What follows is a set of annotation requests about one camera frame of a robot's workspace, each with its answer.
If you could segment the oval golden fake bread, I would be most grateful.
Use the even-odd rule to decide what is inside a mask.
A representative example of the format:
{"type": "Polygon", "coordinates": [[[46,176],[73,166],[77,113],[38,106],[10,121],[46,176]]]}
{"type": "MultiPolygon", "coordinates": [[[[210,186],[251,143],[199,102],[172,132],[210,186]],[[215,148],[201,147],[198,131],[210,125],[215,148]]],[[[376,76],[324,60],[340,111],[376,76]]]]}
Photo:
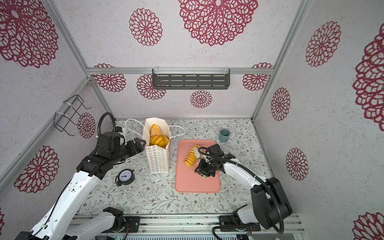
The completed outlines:
{"type": "Polygon", "coordinates": [[[152,125],[150,129],[150,136],[153,137],[153,136],[161,136],[161,135],[162,135],[161,128],[156,124],[152,125]]]}

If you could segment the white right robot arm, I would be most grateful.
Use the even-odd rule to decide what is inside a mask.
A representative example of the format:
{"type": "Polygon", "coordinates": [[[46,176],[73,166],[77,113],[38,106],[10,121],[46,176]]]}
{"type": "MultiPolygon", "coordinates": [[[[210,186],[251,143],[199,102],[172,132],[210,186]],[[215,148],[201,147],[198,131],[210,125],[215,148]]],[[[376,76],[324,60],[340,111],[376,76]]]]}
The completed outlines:
{"type": "Polygon", "coordinates": [[[250,191],[252,203],[233,212],[231,228],[245,228],[259,224],[277,233],[285,231],[284,219],[292,213],[292,207],[280,181],[253,173],[232,154],[225,154],[218,144],[208,148],[193,147],[199,160],[195,173],[203,178],[214,177],[220,171],[237,180],[250,191]]]}

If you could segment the round scored fake bun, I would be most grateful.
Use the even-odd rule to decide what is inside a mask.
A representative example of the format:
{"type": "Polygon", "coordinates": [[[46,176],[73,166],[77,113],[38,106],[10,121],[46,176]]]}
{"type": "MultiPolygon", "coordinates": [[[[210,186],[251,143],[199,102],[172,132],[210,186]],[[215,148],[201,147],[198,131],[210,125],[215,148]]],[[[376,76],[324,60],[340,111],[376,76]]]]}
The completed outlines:
{"type": "Polygon", "coordinates": [[[166,146],[166,142],[161,135],[155,135],[150,137],[150,145],[164,148],[166,146]]]}

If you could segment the white paper gift bag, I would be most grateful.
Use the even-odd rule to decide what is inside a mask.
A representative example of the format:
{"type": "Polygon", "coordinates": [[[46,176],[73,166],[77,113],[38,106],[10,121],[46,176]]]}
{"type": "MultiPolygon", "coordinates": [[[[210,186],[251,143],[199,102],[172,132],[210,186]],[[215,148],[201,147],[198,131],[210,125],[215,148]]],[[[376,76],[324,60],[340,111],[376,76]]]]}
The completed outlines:
{"type": "Polygon", "coordinates": [[[160,118],[148,118],[145,120],[144,124],[141,124],[143,131],[141,133],[138,133],[133,129],[129,128],[128,123],[132,121],[135,121],[139,124],[141,123],[135,119],[127,119],[125,121],[123,131],[124,133],[128,131],[135,133],[140,136],[140,139],[145,140],[147,142],[145,145],[145,152],[147,155],[150,172],[152,174],[168,173],[170,168],[170,154],[171,154],[172,139],[183,136],[186,133],[185,129],[180,126],[176,126],[176,128],[179,128],[182,131],[180,134],[176,134],[175,136],[173,136],[171,133],[171,128],[174,128],[175,127],[174,125],[169,125],[165,120],[160,118]],[[158,125],[161,128],[162,135],[165,135],[170,139],[170,143],[166,149],[158,146],[150,145],[150,137],[151,137],[150,129],[151,129],[151,126],[154,124],[158,125]]]}

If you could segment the ridged spiral fake bread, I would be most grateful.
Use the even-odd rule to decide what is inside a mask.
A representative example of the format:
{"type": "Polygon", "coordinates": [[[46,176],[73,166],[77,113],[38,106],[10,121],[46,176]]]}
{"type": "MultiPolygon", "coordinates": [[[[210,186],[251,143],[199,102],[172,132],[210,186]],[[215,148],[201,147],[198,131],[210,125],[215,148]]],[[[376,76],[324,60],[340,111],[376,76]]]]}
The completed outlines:
{"type": "Polygon", "coordinates": [[[192,166],[195,164],[196,160],[199,158],[199,155],[200,155],[200,153],[199,153],[199,151],[198,151],[199,148],[200,148],[200,146],[198,146],[198,145],[193,145],[193,146],[191,147],[191,149],[189,150],[189,153],[188,153],[188,155],[187,155],[187,157],[186,157],[186,159],[185,159],[185,161],[184,161],[184,163],[185,163],[185,165],[186,165],[187,167],[192,167],[192,166]]]}

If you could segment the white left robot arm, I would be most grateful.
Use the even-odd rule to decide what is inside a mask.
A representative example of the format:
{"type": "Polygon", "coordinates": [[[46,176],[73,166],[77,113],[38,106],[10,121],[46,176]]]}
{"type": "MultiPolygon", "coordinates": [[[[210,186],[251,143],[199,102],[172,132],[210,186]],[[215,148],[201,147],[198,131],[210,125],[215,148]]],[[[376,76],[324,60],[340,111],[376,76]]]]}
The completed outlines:
{"type": "Polygon", "coordinates": [[[119,132],[98,136],[95,149],[77,166],[72,179],[57,201],[29,232],[20,232],[18,240],[90,240],[104,231],[122,231],[126,224],[121,210],[107,207],[101,214],[78,227],[69,225],[87,195],[118,163],[145,150],[140,138],[126,142],[119,132]]]}

